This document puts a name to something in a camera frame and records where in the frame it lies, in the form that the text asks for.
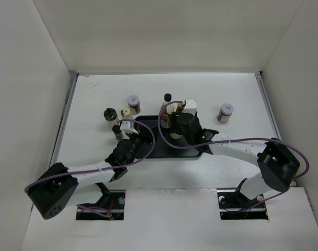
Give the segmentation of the yellow-cap red sauce bottle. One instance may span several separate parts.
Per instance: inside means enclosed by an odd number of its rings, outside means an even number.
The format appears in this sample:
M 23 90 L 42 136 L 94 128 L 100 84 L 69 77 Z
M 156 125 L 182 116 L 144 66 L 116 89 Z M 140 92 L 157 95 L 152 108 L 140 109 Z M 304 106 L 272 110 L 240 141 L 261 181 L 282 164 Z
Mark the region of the yellow-cap red sauce bottle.
M 175 113 L 180 114 L 180 113 L 182 113 L 183 111 L 184 111 L 184 103 L 183 103 L 183 102 L 179 102 L 179 103 L 177 104 L 177 108 L 176 108 L 176 110 L 175 110 Z

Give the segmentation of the tall black-cap sauce bottle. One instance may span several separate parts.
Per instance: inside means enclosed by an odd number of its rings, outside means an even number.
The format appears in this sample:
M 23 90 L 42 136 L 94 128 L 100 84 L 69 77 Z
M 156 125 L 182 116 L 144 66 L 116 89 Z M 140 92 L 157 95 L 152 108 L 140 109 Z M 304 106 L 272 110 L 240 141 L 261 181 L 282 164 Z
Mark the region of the tall black-cap sauce bottle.
M 169 102 L 172 101 L 172 96 L 170 93 L 164 95 L 164 102 L 162 103 L 161 109 L 163 109 L 161 116 L 160 116 L 160 124 L 161 127 L 164 129 L 168 129 L 171 127 L 172 119 L 171 114 L 174 112 L 175 107 L 173 104 L 167 105 Z

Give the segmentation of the silver-lid white powder jar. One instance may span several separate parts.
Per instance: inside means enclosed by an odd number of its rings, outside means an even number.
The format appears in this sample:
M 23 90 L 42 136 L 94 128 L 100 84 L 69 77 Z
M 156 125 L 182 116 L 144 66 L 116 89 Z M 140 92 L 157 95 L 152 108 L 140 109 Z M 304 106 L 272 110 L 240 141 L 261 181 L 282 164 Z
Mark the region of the silver-lid white powder jar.
M 180 134 L 177 134 L 177 133 L 170 133 L 170 137 L 173 139 L 173 140 L 179 140 L 182 135 Z

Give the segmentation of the red-label lid brown jar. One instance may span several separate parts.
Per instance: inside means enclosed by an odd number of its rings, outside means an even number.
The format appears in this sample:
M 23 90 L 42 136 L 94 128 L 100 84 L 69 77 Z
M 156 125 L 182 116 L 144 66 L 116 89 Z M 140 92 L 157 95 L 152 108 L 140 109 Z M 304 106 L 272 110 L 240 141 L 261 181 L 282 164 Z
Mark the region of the red-label lid brown jar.
M 137 95 L 131 95 L 128 97 L 128 100 L 127 100 L 127 103 L 128 103 L 128 106 L 129 106 L 129 109 L 131 111 L 131 113 L 133 115 L 136 115 L 136 114 L 139 114 L 140 113 L 140 99 Z

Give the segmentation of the red-label lid spice jar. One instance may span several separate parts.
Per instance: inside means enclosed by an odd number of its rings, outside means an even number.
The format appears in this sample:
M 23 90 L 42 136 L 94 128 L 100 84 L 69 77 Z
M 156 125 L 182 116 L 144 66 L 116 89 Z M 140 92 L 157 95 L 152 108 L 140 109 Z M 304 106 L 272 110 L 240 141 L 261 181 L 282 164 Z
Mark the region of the red-label lid spice jar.
M 227 123 L 234 111 L 234 108 L 231 104 L 223 104 L 220 108 L 220 111 L 217 115 L 217 120 L 220 123 Z

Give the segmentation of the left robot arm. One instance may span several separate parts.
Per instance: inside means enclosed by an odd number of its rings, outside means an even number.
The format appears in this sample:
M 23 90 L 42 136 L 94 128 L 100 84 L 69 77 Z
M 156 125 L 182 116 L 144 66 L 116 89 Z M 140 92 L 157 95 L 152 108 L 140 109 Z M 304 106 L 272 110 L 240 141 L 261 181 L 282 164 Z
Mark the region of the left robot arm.
M 150 147 L 148 152 L 151 153 L 155 141 L 153 130 L 141 127 L 130 133 L 128 139 L 119 141 L 104 161 L 83 167 L 55 163 L 37 181 L 28 185 L 25 192 L 45 220 L 57 216 L 68 206 L 77 206 L 82 211 L 110 218 L 115 195 L 106 185 L 122 178 L 129 166 L 143 160 L 139 151 L 144 145 Z M 91 202 L 85 202 L 77 193 L 91 185 L 99 190 L 92 194 Z

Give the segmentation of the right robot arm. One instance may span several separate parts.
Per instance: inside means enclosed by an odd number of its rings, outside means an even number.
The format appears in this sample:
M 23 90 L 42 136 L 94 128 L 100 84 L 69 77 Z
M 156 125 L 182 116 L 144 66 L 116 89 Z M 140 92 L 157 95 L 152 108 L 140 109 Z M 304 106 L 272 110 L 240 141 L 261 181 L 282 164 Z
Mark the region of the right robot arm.
M 236 188 L 234 201 L 240 207 L 248 206 L 257 196 L 270 190 L 287 192 L 300 167 L 299 161 L 280 140 L 236 142 L 216 130 L 202 128 L 199 118 L 190 113 L 174 115 L 171 130 L 182 135 L 188 145 L 200 153 L 232 157 L 259 169 L 259 173 L 243 179 Z

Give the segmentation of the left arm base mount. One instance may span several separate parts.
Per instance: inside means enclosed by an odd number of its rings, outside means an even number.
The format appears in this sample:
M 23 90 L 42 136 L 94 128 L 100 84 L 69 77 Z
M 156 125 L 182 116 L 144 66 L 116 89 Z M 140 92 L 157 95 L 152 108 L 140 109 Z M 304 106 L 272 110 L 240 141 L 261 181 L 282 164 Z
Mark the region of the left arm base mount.
M 96 183 L 100 197 L 96 202 L 83 203 L 77 207 L 78 221 L 122 221 L 126 202 L 125 190 L 109 190 L 103 183 Z

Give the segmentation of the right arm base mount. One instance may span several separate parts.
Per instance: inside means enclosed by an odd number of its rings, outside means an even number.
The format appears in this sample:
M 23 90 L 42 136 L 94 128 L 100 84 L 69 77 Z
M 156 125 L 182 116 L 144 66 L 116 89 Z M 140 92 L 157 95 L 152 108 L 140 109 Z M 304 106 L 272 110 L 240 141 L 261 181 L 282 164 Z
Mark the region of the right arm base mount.
M 234 190 L 219 190 L 217 196 L 221 220 L 268 220 L 265 203 L 258 204 L 263 194 L 249 200 Z

